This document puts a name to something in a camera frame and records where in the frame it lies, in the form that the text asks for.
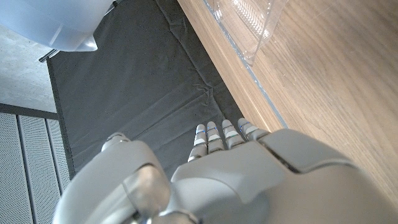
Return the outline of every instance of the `metal panel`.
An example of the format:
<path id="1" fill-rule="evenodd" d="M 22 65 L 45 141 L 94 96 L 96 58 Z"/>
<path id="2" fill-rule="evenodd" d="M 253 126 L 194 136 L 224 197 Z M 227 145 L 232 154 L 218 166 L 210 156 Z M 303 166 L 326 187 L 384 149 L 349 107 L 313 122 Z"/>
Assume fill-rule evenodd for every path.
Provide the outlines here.
<path id="1" fill-rule="evenodd" d="M 60 191 L 47 127 L 43 118 L 18 117 L 34 217 L 37 223 L 51 223 Z"/>
<path id="2" fill-rule="evenodd" d="M 49 138 L 53 150 L 55 170 L 57 171 L 60 190 L 63 193 L 70 182 L 67 158 L 63 148 L 60 124 L 56 120 L 47 119 Z"/>
<path id="3" fill-rule="evenodd" d="M 17 119 L 5 113 L 0 113 L 0 223 L 33 223 Z"/>

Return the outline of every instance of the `clear plastic container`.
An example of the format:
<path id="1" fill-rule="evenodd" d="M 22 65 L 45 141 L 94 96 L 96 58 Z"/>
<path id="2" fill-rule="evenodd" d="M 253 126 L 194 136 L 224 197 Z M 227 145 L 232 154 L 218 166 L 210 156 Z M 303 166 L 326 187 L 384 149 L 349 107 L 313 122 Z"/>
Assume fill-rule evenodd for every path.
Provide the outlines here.
<path id="1" fill-rule="evenodd" d="M 245 61 L 252 65 L 268 42 L 287 0 L 214 0 L 217 22 L 232 37 Z"/>
<path id="2" fill-rule="evenodd" d="M 0 23 L 30 40 L 63 51 L 97 49 L 93 33 L 113 0 L 2 1 Z"/>

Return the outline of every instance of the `gray cloth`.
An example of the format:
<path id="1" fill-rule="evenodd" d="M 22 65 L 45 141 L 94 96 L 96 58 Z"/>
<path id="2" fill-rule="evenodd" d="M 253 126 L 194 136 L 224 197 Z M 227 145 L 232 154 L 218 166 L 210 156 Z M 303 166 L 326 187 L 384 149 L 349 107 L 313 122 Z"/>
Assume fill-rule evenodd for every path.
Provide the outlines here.
<path id="1" fill-rule="evenodd" d="M 72 177 L 119 131 L 146 142 L 170 178 L 197 124 L 242 117 L 177 1 L 125 0 L 95 39 L 96 52 L 48 61 Z"/>

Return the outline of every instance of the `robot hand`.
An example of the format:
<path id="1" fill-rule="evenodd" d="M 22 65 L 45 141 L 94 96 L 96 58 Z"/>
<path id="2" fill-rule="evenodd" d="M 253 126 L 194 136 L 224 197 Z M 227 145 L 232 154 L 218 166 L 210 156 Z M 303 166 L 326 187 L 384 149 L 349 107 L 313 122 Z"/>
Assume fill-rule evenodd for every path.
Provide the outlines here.
<path id="1" fill-rule="evenodd" d="M 247 141 L 257 140 L 269 134 L 268 131 L 261 130 L 253 126 L 244 118 L 239 119 L 238 125 Z M 222 128 L 227 149 L 232 149 L 245 143 L 243 138 L 238 134 L 238 132 L 236 132 L 234 126 L 227 119 L 223 121 Z M 207 128 L 205 128 L 203 124 L 199 124 L 197 126 L 195 141 L 193 143 L 193 149 L 188 158 L 188 162 L 199 159 L 207 154 L 223 150 L 225 150 L 225 148 L 216 124 L 210 121 L 207 124 Z"/>
<path id="2" fill-rule="evenodd" d="M 398 223 L 371 179 L 299 132 L 241 118 L 197 127 L 188 162 L 168 181 L 148 145 L 121 133 L 70 182 L 54 223 Z"/>

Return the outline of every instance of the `wooden table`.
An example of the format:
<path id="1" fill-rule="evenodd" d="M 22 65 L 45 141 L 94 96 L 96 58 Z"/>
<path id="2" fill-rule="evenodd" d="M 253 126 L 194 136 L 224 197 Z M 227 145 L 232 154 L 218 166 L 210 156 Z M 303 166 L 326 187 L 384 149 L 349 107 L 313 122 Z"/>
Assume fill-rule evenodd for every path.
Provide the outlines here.
<path id="1" fill-rule="evenodd" d="M 251 67 L 266 93 L 204 2 L 179 3 L 248 120 L 333 146 L 398 208 L 396 0 L 290 0 Z"/>

